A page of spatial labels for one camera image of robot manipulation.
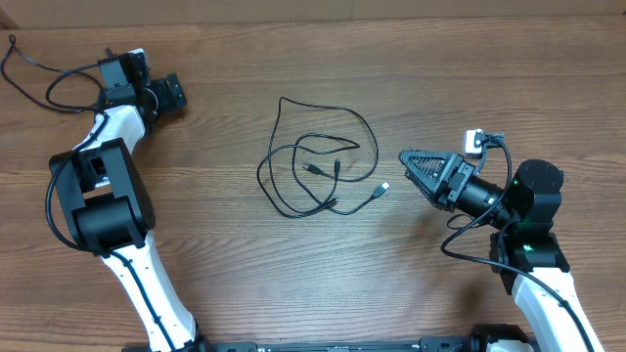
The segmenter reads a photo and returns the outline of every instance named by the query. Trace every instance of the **wood grain surface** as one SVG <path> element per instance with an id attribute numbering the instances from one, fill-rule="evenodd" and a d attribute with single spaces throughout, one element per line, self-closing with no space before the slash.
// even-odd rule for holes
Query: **wood grain surface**
<path id="1" fill-rule="evenodd" d="M 0 0 L 7 27 L 22 29 L 591 16 L 620 15 L 624 10 L 626 0 Z"/>
<path id="2" fill-rule="evenodd" d="M 474 324 L 529 325 L 488 267 L 444 256 L 450 216 L 397 160 L 404 149 L 460 151 L 464 131 L 507 134 L 514 167 L 543 158 L 565 172 L 555 232 L 580 300 L 607 351 L 626 350 L 626 21 L 621 17 L 150 26 L 14 31 L 42 64 L 94 63 L 143 47 L 153 77 L 175 71 L 189 105 L 165 118 L 134 160 L 156 208 L 158 251 L 212 341 L 312 342 L 466 334 Z M 8 48 L 0 31 L 0 50 Z M 11 58 L 7 71 L 43 97 L 55 75 Z M 90 103 L 80 78 L 54 98 Z M 368 180 L 341 184 L 360 212 L 281 217 L 255 180 L 280 96 L 355 109 L 380 142 Z M 116 278 L 65 248 L 43 212 L 48 159 L 81 141 L 92 117 L 47 112 L 0 83 L 0 350 L 118 351 L 146 343 Z M 307 132 L 362 144 L 345 176 L 370 167 L 372 142 L 346 113 L 286 106 L 275 145 Z M 327 148 L 329 144 L 317 144 Z M 500 152 L 483 177 L 503 183 Z M 330 169 L 333 156 L 298 154 Z M 275 157 L 279 187 L 312 205 Z M 267 170 L 263 178 L 268 179 Z M 328 179 L 302 175 L 319 195 Z M 56 216 L 62 222 L 57 206 Z M 453 244 L 486 256 L 490 230 Z"/>

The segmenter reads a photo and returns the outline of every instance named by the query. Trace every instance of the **black cable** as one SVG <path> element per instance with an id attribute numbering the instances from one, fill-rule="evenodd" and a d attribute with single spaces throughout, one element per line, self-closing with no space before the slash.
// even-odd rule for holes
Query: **black cable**
<path id="1" fill-rule="evenodd" d="M 144 302 L 146 302 L 146 306 L 148 307 L 148 310 L 150 311 L 150 315 L 153 317 L 153 320 L 155 321 L 155 324 L 158 326 L 160 331 L 163 333 L 163 336 L 165 337 L 165 340 L 167 341 L 167 345 L 169 345 L 169 348 L 172 351 L 175 351 L 176 350 L 176 346 L 174 346 L 174 342 L 172 342 L 171 337 L 169 337 L 169 334 L 165 330 L 165 326 L 161 322 L 160 316 L 157 315 L 157 311 L 155 311 L 155 307 L 153 307 L 152 303 L 150 302 L 150 298 L 148 297 L 148 294 L 146 293 L 146 289 L 141 284 L 141 281 L 139 280 L 139 276 L 137 275 L 137 272 L 135 271 L 135 269 L 132 266 L 132 263 L 131 263 L 132 259 L 128 260 L 123 255 L 121 255 L 121 254 L 119 254 L 119 253 L 117 253 L 115 251 L 111 251 L 111 255 L 114 256 L 115 258 L 119 259 L 119 261 L 122 262 L 124 267 L 128 269 L 128 271 L 130 272 L 130 275 L 133 277 L 133 280 L 135 281 L 135 284 L 137 284 L 137 288 L 139 289 L 139 292 L 141 293 L 141 296 L 144 298 Z"/>
<path id="2" fill-rule="evenodd" d="M 448 229 L 450 229 L 450 230 L 461 230 L 461 229 L 463 229 L 463 226 L 452 226 L 452 225 L 451 225 L 453 221 L 457 220 L 457 219 L 458 219 L 458 218 L 460 218 L 460 217 L 468 217 L 470 221 L 471 221 L 471 220 L 473 220 L 473 219 L 471 218 L 471 216 L 469 216 L 469 215 L 467 215 L 467 214 L 457 214 L 457 215 L 455 215 L 455 216 L 451 217 L 450 219 L 448 219 L 448 222 L 446 223 L 446 227 L 447 227 Z M 476 224 L 476 225 L 475 225 L 475 226 L 473 226 L 472 228 L 473 228 L 473 229 L 477 229 L 477 228 L 479 228 L 479 227 L 483 227 L 483 226 L 485 226 L 485 225 L 486 225 L 486 224 L 484 224 L 484 223 L 483 223 L 483 224 Z"/>
<path id="3" fill-rule="evenodd" d="M 513 273 L 516 273 L 518 275 L 522 275 L 523 277 L 527 278 L 528 280 L 532 281 L 533 283 L 537 284 L 540 288 L 542 288 L 544 291 L 546 291 L 547 293 L 549 293 L 552 297 L 554 297 L 557 302 L 559 303 L 560 306 L 562 306 L 565 311 L 567 311 L 567 313 L 569 314 L 569 316 L 571 317 L 572 321 L 574 322 L 574 325 L 576 325 L 576 327 L 578 328 L 578 331 L 580 332 L 580 335 L 585 343 L 585 346 L 587 347 L 587 350 L 589 350 L 590 352 L 594 352 L 594 347 L 591 343 L 591 340 L 589 339 L 589 335 L 587 334 L 587 332 L 585 331 L 585 328 L 583 327 L 580 319 L 578 318 L 578 316 L 576 315 L 576 313 L 574 312 L 574 310 L 571 308 L 571 306 L 569 305 L 569 302 L 567 302 L 567 300 L 563 299 L 558 293 L 556 293 L 553 289 L 551 289 L 548 285 L 544 284 L 541 280 L 535 278 L 534 276 L 521 271 L 519 269 L 517 269 L 516 267 L 510 266 L 510 265 L 506 265 L 503 263 L 499 263 L 493 260 L 488 260 L 488 259 L 484 259 L 484 258 L 480 258 L 480 257 L 474 257 L 474 256 L 470 256 L 470 255 L 464 255 L 464 254 L 460 254 L 460 253 L 455 253 L 452 252 L 448 249 L 446 249 L 446 246 L 453 241 L 455 238 L 457 238 L 460 234 L 464 233 L 465 231 L 467 231 L 468 229 L 470 229 L 472 226 L 479 224 L 483 219 L 485 219 L 487 216 L 489 216 L 492 211 L 502 202 L 502 199 L 504 198 L 504 196 L 507 194 L 507 191 L 509 190 L 509 187 L 511 186 L 512 183 L 512 179 L 513 179 L 513 167 L 512 167 L 512 161 L 511 161 L 511 154 L 509 153 L 509 149 L 507 148 L 507 146 L 496 139 L 490 139 L 491 142 L 497 144 L 500 148 L 502 148 L 502 150 L 505 153 L 505 156 L 507 158 L 507 184 L 505 185 L 505 189 L 503 190 L 502 194 L 498 197 L 498 199 L 484 212 L 482 213 L 482 215 L 478 216 L 477 218 L 473 219 L 472 221 L 470 221 L 469 223 L 467 223 L 466 226 L 464 226 L 463 228 L 461 228 L 460 230 L 458 230 L 457 232 L 455 232 L 454 234 L 452 234 L 450 237 L 448 237 L 442 244 L 441 244 L 441 251 L 445 254 L 448 255 L 450 257 L 456 258 L 456 259 L 461 259 L 461 260 L 467 260 L 470 262 L 474 262 L 474 263 L 480 263 L 480 264 L 485 264 L 485 265 L 491 265 L 491 266 L 496 266 L 499 268 L 502 268 L 504 270 L 508 270 L 511 271 Z M 505 225 L 505 227 L 503 227 L 502 231 L 500 231 L 500 233 L 498 234 L 498 241 L 499 241 L 499 245 L 503 245 L 502 243 L 502 235 L 504 230 L 506 230 L 506 228 L 508 226 L 511 226 L 513 222 L 510 222 L 508 224 Z"/>
<path id="4" fill-rule="evenodd" d="M 367 127 L 368 131 L 370 132 L 370 135 L 372 136 L 372 139 L 374 140 L 374 145 L 376 147 L 376 156 L 375 156 L 375 160 L 374 160 L 374 165 L 372 166 L 372 168 L 363 176 L 355 178 L 355 179 L 342 179 L 340 177 L 338 177 L 338 173 L 336 173 L 335 175 L 330 175 L 322 170 L 320 170 L 319 168 L 315 167 L 314 165 L 310 165 L 310 172 L 313 172 L 315 174 L 318 175 L 322 175 L 325 177 L 328 177 L 330 179 L 333 179 L 335 181 L 333 190 L 331 191 L 330 195 L 325 199 L 325 200 L 319 200 L 318 198 L 316 198 L 313 193 L 306 187 L 304 186 L 304 184 L 298 179 L 297 174 L 295 172 L 295 152 L 296 150 L 303 150 L 315 155 L 324 155 L 324 154 L 334 154 L 334 153 L 338 153 L 338 152 L 342 152 L 342 151 L 347 151 L 347 150 L 352 150 L 352 149 L 358 149 L 361 148 L 361 146 L 354 142 L 351 141 L 349 139 L 346 138 L 342 138 L 342 137 L 337 137 L 337 136 L 331 136 L 331 135 L 326 135 L 326 134 L 320 134 L 320 133 L 307 133 L 305 135 L 300 136 L 296 141 L 295 144 L 293 145 L 284 145 L 284 146 L 280 146 L 275 150 L 272 150 L 272 144 L 274 143 L 274 137 L 276 135 L 276 131 L 278 129 L 278 124 L 280 122 L 281 119 L 281 113 L 282 113 L 282 102 L 283 100 L 288 101 L 292 104 L 295 105 L 299 105 L 299 106 L 303 106 L 303 107 L 308 107 L 308 108 L 314 108 L 314 109 L 323 109 L 323 110 L 343 110 L 343 111 L 348 111 L 350 113 L 352 113 L 354 116 L 356 116 L 357 118 L 359 118 Z M 347 143 L 348 146 L 345 147 L 341 147 L 341 148 L 337 148 L 334 150 L 330 150 L 330 151 L 314 151 L 312 149 L 306 148 L 301 146 L 299 143 L 306 139 L 306 138 L 323 138 L 323 139 L 329 139 L 329 140 L 334 140 L 334 141 L 339 141 L 339 142 L 344 142 Z M 295 179 L 295 182 L 297 182 L 297 184 L 313 199 L 315 200 L 318 205 L 312 209 L 309 210 L 298 210 L 296 208 L 294 208 L 293 206 L 289 205 L 287 203 L 287 201 L 281 196 L 280 192 L 278 191 L 278 187 L 276 186 L 276 182 L 274 180 L 274 173 L 273 173 L 273 169 L 272 169 L 272 155 L 275 154 L 278 151 L 282 151 L 285 149 L 293 149 L 293 154 L 291 157 L 291 173 L 293 174 L 293 178 Z M 350 214 L 354 214 L 355 212 L 357 212 L 358 210 L 360 210 L 362 207 L 364 207 L 365 205 L 367 205 L 370 201 L 380 197 L 384 191 L 388 188 L 388 185 L 385 183 L 381 186 L 379 186 L 373 195 L 370 196 L 370 198 L 368 198 L 367 200 L 365 200 L 364 202 L 362 202 L 361 204 L 359 204 L 357 207 L 355 207 L 354 209 L 350 210 L 350 211 L 340 211 L 340 210 L 336 210 L 334 208 L 332 208 L 333 205 L 336 204 L 336 198 L 332 198 L 332 195 L 335 193 L 335 189 L 336 189 L 336 184 L 337 182 L 346 182 L 346 183 L 352 183 L 352 182 L 359 182 L 359 181 L 363 181 L 365 179 L 367 179 L 368 177 L 370 177 L 374 171 L 376 170 L 378 163 L 379 163 L 379 155 L 380 155 L 380 150 L 379 150 L 379 143 L 376 139 L 376 135 L 374 134 L 374 131 L 372 130 L 372 127 L 370 127 L 369 123 L 365 120 L 365 118 L 363 118 L 363 116 L 361 116 L 358 112 L 349 109 L 349 108 L 343 108 L 343 107 L 331 107 L 331 106 L 318 106 L 318 105 L 312 105 L 312 104 L 305 104 L 305 103 L 300 103 L 297 101 L 294 101 L 292 99 L 286 98 L 286 97 L 281 97 L 279 99 L 279 103 L 278 103 L 278 115 L 276 117 L 276 122 L 274 124 L 274 130 L 272 131 L 272 135 L 270 137 L 270 143 L 268 146 L 268 153 L 267 156 L 265 158 L 263 158 L 263 160 L 261 160 L 261 162 L 259 163 L 258 167 L 256 168 L 256 180 L 258 181 L 259 186 L 261 187 L 261 190 L 263 191 L 263 193 L 265 194 L 265 196 L 267 196 L 267 198 L 270 200 L 270 202 L 272 203 L 272 205 L 274 206 L 274 208 L 283 216 L 288 217 L 288 218 L 302 218 L 302 217 L 306 217 L 306 216 L 310 216 L 313 214 L 316 214 L 324 209 L 328 209 L 329 211 L 332 211 L 336 214 L 339 215 L 350 215 Z M 263 186 L 263 183 L 261 182 L 261 178 L 260 178 L 260 170 L 261 167 L 263 166 L 263 164 L 267 162 L 268 163 L 268 168 L 269 168 L 269 172 L 270 172 L 270 180 L 272 182 L 272 187 L 274 189 L 274 192 L 276 192 L 276 196 L 278 197 L 278 199 L 281 201 L 282 204 L 284 204 L 287 208 L 289 208 L 291 211 L 295 212 L 296 215 L 292 215 L 292 214 L 287 214 L 285 211 L 283 211 L 278 204 L 272 199 L 272 197 L 270 196 L 270 194 L 267 192 L 265 186 Z"/>
<path id="5" fill-rule="evenodd" d="M 63 78 L 57 78 L 59 81 L 61 81 L 62 79 L 66 78 L 67 76 L 71 75 L 71 74 L 78 74 L 81 75 L 83 77 L 87 77 L 89 78 L 91 81 L 93 81 L 94 83 L 96 83 L 98 85 L 98 88 L 102 91 L 104 89 L 104 87 L 102 86 L 102 84 L 100 83 L 100 81 L 95 78 L 94 76 L 82 72 L 82 70 L 87 69 L 87 68 L 92 68 L 97 66 L 97 64 L 95 64 L 94 66 L 89 66 L 89 67 L 79 67 L 73 70 L 66 70 L 66 69 L 58 69 L 58 68 L 52 68 L 49 66 L 44 66 L 40 63 L 38 63 L 37 61 L 35 61 L 34 59 L 26 56 L 24 53 L 22 53 L 22 51 L 20 51 L 20 49 L 16 46 L 17 43 L 17 38 L 14 34 L 9 34 L 9 44 L 11 44 L 11 46 L 9 47 L 9 50 L 7 51 L 7 53 L 5 54 L 4 58 L 2 59 L 2 63 L 0 63 L 0 73 L 2 74 L 2 77 L 9 82 L 9 84 L 11 84 L 12 86 L 14 86 L 20 93 L 22 93 L 25 97 L 27 97 L 29 100 L 31 100 L 32 102 L 34 102 L 36 105 L 38 105 L 39 107 L 45 109 L 45 110 L 50 110 L 50 111 L 54 111 L 54 112 L 58 112 L 58 113 L 81 113 L 84 112 L 85 110 L 94 110 L 94 108 L 98 105 L 98 102 L 90 105 L 89 107 L 71 107 L 72 109 L 68 109 L 68 108 L 62 108 L 59 109 L 63 106 L 57 105 L 56 103 L 52 102 L 51 100 L 48 99 L 49 97 L 49 93 L 47 94 L 47 100 L 51 105 L 46 105 L 44 103 L 39 102 L 38 100 L 36 100 L 34 97 L 32 97 L 30 94 L 26 93 L 26 91 L 23 90 L 22 87 L 20 87 L 20 85 L 18 85 L 18 83 L 14 82 L 11 78 L 9 78 L 9 76 L 7 75 L 7 72 L 5 71 L 5 65 L 7 63 L 7 61 L 9 60 L 9 58 L 11 57 L 11 54 L 13 54 L 13 52 L 15 51 L 16 53 L 18 53 L 18 55 L 20 55 L 24 60 L 28 61 L 29 63 L 31 63 L 34 66 L 49 70 L 49 71 L 53 71 L 53 72 L 58 72 L 58 73 L 63 73 Z"/>

